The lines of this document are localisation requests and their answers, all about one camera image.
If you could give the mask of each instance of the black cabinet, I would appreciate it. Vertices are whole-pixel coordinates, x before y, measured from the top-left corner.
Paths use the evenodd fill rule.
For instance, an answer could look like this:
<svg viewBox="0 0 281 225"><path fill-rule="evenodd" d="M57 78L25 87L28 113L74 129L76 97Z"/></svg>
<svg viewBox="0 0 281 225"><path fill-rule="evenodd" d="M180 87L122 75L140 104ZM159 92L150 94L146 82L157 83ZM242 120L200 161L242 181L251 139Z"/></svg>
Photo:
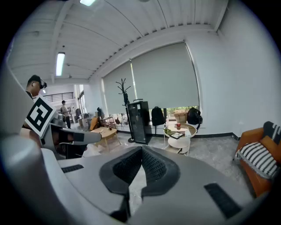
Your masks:
<svg viewBox="0 0 281 225"><path fill-rule="evenodd" d="M127 107L135 142L147 145L151 139L148 102L135 102Z"/></svg>

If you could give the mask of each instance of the fluorescent light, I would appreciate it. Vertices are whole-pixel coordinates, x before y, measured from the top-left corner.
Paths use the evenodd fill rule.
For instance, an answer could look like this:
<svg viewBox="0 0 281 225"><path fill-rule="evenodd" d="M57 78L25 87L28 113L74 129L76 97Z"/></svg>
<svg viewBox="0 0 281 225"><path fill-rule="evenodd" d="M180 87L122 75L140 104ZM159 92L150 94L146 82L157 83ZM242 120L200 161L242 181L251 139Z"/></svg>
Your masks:
<svg viewBox="0 0 281 225"><path fill-rule="evenodd" d="M80 0L80 3L86 5L86 6L90 6L91 4L93 4L95 0Z"/></svg>
<svg viewBox="0 0 281 225"><path fill-rule="evenodd" d="M56 76L61 76L63 61L65 59L65 53L59 52L57 58L57 69L56 69Z"/></svg>

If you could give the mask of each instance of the black baseboard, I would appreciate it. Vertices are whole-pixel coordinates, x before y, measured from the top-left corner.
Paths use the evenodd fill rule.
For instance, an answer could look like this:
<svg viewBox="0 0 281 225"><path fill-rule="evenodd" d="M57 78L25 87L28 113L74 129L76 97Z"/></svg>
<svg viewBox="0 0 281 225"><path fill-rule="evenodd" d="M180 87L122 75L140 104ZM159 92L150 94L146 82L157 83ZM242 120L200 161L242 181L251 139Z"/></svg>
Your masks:
<svg viewBox="0 0 281 225"><path fill-rule="evenodd" d="M124 134L131 134L129 131L118 131L119 133L124 133ZM158 138L163 138L164 134L148 134L148 136L152 137L158 137ZM237 137L234 133L222 133L222 134L198 134L195 135L192 138L220 138L220 137L228 137L228 136L233 136L233 138L236 141L240 140L240 137Z"/></svg>

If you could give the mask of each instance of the ceiling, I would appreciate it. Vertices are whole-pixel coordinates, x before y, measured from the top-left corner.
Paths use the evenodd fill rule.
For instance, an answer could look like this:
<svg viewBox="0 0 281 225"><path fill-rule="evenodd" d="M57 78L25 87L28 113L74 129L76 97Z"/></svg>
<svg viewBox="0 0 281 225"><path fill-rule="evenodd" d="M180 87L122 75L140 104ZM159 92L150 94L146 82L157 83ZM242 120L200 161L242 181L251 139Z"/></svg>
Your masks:
<svg viewBox="0 0 281 225"><path fill-rule="evenodd" d="M89 80L118 51L149 34L194 24L216 31L227 2L96 0L88 7L79 0L46 1L15 35L8 64L20 83L33 74L52 83ZM62 76L55 76L60 51L65 62Z"/></svg>

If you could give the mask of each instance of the gray roller blind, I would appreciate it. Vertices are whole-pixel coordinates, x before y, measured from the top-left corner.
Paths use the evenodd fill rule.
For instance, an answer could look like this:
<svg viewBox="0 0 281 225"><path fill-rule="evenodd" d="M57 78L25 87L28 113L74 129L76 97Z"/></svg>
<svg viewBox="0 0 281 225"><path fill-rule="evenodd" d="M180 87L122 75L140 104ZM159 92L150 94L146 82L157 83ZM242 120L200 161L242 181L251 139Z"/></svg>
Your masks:
<svg viewBox="0 0 281 225"><path fill-rule="evenodd" d="M118 88L118 86L121 87L120 84L116 82L121 83L121 79L125 79L124 88L128 88L127 94L128 99L132 103L135 99L135 92L133 88L133 78L132 78L132 71L131 71L131 63L126 62L122 66L118 67L117 69L110 72L108 75L106 75L104 80L104 94L106 98L106 104L109 114L115 114L115 113L126 113L126 109L123 106L124 104L124 97L121 93L122 91Z"/></svg>
<svg viewBox="0 0 281 225"><path fill-rule="evenodd" d="M149 108L199 105L192 62L185 43L172 44L132 60L137 97Z"/></svg>

